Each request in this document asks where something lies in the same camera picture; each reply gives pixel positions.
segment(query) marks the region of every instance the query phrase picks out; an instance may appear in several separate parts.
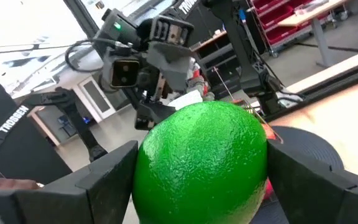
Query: table leg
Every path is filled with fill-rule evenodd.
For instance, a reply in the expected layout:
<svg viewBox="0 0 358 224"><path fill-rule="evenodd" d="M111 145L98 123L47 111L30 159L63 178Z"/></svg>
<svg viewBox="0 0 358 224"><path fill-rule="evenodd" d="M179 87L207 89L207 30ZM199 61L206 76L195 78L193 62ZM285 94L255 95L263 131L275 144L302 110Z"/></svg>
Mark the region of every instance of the table leg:
<svg viewBox="0 0 358 224"><path fill-rule="evenodd" d="M323 28L321 27L318 18L314 18L311 21L311 27L313 29L314 37L316 38L318 48L320 49L321 57L323 62L317 62L317 65L328 68L334 65L333 57L328 49L327 42L324 36Z"/></svg>

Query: door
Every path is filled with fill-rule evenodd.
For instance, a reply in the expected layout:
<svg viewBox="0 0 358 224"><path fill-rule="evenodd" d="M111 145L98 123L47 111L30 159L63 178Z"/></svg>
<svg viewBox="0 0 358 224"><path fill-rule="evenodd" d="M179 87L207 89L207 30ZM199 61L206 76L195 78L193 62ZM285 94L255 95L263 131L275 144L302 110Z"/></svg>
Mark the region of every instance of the door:
<svg viewBox="0 0 358 224"><path fill-rule="evenodd" d="M87 78L78 84L78 86L102 119L116 112L93 77Z"/></svg>

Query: green ball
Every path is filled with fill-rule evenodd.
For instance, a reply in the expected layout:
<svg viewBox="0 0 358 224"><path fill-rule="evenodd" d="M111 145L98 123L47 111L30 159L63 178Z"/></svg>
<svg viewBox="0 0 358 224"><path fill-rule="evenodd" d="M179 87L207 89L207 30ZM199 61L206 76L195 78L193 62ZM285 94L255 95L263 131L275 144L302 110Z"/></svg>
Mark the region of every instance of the green ball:
<svg viewBox="0 0 358 224"><path fill-rule="evenodd" d="M267 179L267 140L239 106L187 106L139 149L132 198L141 224L248 223Z"/></svg>

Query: gray floor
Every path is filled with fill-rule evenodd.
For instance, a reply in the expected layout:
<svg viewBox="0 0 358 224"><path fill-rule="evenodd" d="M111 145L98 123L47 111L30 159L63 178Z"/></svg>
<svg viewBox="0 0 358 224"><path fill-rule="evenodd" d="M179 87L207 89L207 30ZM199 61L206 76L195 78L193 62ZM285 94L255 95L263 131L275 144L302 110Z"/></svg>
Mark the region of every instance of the gray floor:
<svg viewBox="0 0 358 224"><path fill-rule="evenodd" d="M358 49L358 15L348 18L337 29L327 29L326 39L328 45L331 46ZM316 43L314 38L310 38L305 42L308 44ZM337 62L355 54L353 52L333 51ZM280 52L278 58L270 58L267 62L284 84L291 85L321 71L322 68L315 64L315 61L319 59L320 54L317 48L293 46ZM236 93L236 97L242 96L244 94ZM99 126L95 126L92 132L103 147L108 151L112 151L128 140L143 140L146 132L133 128L134 118L135 111L131 106L128 106L105 119ZM77 170L89 163L86 149L78 138L60 146L58 152L73 170ZM128 206L124 223L139 223L132 202Z"/></svg>

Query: green light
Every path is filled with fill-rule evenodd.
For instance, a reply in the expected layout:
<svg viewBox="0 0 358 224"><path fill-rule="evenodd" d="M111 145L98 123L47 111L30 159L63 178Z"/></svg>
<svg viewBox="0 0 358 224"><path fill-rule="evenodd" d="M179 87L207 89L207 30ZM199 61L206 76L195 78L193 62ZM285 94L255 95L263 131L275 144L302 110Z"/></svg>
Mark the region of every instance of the green light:
<svg viewBox="0 0 358 224"><path fill-rule="evenodd" d="M114 23L114 26L115 26L117 29L121 29L121 25L120 25L118 22L115 22L115 23Z"/></svg>

